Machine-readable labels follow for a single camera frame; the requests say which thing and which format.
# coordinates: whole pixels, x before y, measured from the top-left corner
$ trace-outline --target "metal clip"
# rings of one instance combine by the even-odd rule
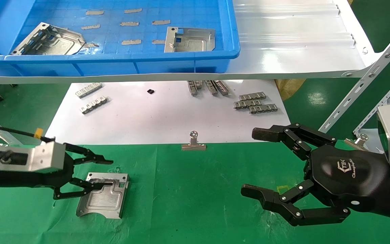
[[[251,93],[251,94],[244,94],[240,95],[239,99],[240,101],[246,101],[246,100],[255,100],[255,99],[266,99],[266,94],[264,92],[259,92],[259,93]]]
[[[198,94],[197,87],[196,87],[195,82],[193,80],[188,80],[188,87],[189,87],[189,91],[191,92],[192,96],[196,96]]]
[[[250,106],[261,105],[260,100],[250,100],[250,101],[238,101],[234,102],[234,109],[249,108]]]
[[[216,95],[218,94],[218,90],[216,89],[216,86],[213,82],[213,80],[205,80],[205,84],[207,85],[209,91],[212,93],[212,95]]]
[[[205,144],[198,144],[198,132],[191,131],[189,135],[191,137],[190,144],[181,145],[182,151],[205,151],[207,149]]]
[[[256,105],[250,106],[249,111],[251,114],[256,113],[269,113],[278,111],[278,107],[275,104],[267,104],[267,105]]]
[[[223,96],[228,95],[229,89],[225,86],[225,84],[221,80],[215,80],[215,85]]]

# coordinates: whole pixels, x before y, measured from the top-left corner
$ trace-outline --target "sheet metal part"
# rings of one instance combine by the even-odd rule
[[[153,40],[151,43],[153,43],[153,44],[165,44],[165,40]]]
[[[99,44],[96,43],[85,43],[82,48],[91,48],[91,47],[99,47]]]
[[[139,22],[121,22],[121,26],[139,26]]]
[[[142,11],[142,9],[125,9],[124,13],[131,14],[131,13],[137,13],[137,12],[141,12],[141,11]]]
[[[198,95],[198,90],[197,90],[195,82],[193,80],[188,80],[188,87],[189,87],[189,91],[190,91],[192,96]]]
[[[100,82],[96,82],[90,85],[87,85],[86,87],[82,88],[81,90],[77,91],[75,94],[79,98],[85,97],[88,94],[91,94],[95,92],[96,90],[99,90],[100,88],[103,87],[103,84]]]
[[[207,88],[212,93],[212,95],[218,94],[218,90],[216,89],[216,86],[214,84],[213,80],[205,80],[205,84],[207,85]]]
[[[255,99],[266,99],[266,94],[261,91],[259,93],[250,93],[250,94],[244,94],[240,95],[239,99],[240,101],[246,101],[246,100],[255,100]]]
[[[11,55],[72,55],[84,44],[82,34],[41,22]]]
[[[96,108],[102,106],[103,104],[107,103],[108,101],[109,99],[107,97],[101,96],[98,99],[95,99],[94,101],[89,102],[87,105],[81,107],[79,110],[81,111],[81,113],[87,114],[95,110]]]
[[[200,90],[202,88],[202,80],[195,80],[195,86]]]
[[[125,40],[121,42],[121,45],[136,45],[136,44],[141,44],[141,39],[137,40]]]
[[[278,107],[275,104],[267,104],[267,105],[256,105],[249,107],[249,113],[257,114],[257,113],[269,113],[278,111]]]
[[[111,183],[101,190],[93,190],[79,200],[76,216],[98,213],[108,219],[121,219],[124,200],[129,187],[129,175],[121,173],[88,173],[87,182]]]
[[[226,96],[229,94],[229,89],[226,87],[226,85],[221,80],[215,80],[215,85],[218,91],[223,95]]]
[[[151,24],[156,26],[156,25],[167,25],[170,23],[171,23],[171,20],[155,20]]]
[[[250,106],[262,105],[260,100],[234,102],[234,109],[249,108]]]
[[[165,53],[204,52],[215,49],[214,29],[168,27]]]
[[[104,13],[105,13],[105,11],[87,11],[85,14],[86,15],[102,15]]]
[[[189,136],[191,138],[190,144],[181,145],[182,151],[205,151],[207,149],[205,144],[198,144],[198,132],[191,131]]]
[[[93,26],[83,26],[81,29],[97,29],[100,28],[100,25],[93,25]]]

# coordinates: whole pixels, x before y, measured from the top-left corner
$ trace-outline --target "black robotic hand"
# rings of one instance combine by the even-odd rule
[[[241,194],[260,201],[292,226],[341,223],[350,209],[390,217],[390,165],[384,154],[335,148],[336,139],[303,125],[254,128],[252,138],[283,142],[301,160],[304,181],[280,195],[244,184]],[[315,150],[305,143],[317,146]],[[293,204],[312,194],[327,207],[300,210]]]

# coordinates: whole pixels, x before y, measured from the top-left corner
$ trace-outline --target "white table surface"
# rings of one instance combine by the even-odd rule
[[[77,145],[188,143],[190,131],[200,143],[255,142],[254,127],[289,125],[286,110],[273,80],[225,80],[229,96],[212,96],[205,84],[190,95],[186,81],[113,82],[82,99],[75,92],[89,83],[74,83],[64,97],[46,137]],[[154,94],[147,93],[153,89]],[[252,115],[233,109],[241,94],[265,92],[263,104],[279,111]],[[110,101],[84,115],[79,108],[107,96]]]

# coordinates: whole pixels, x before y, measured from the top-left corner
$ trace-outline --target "yellow tape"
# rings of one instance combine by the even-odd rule
[[[288,187],[288,185],[280,185],[280,186],[277,186],[277,191],[279,194],[283,194],[285,193],[287,190],[290,190],[290,187]]]
[[[37,128],[36,132],[34,133],[34,138],[40,139],[43,135],[43,129]]]

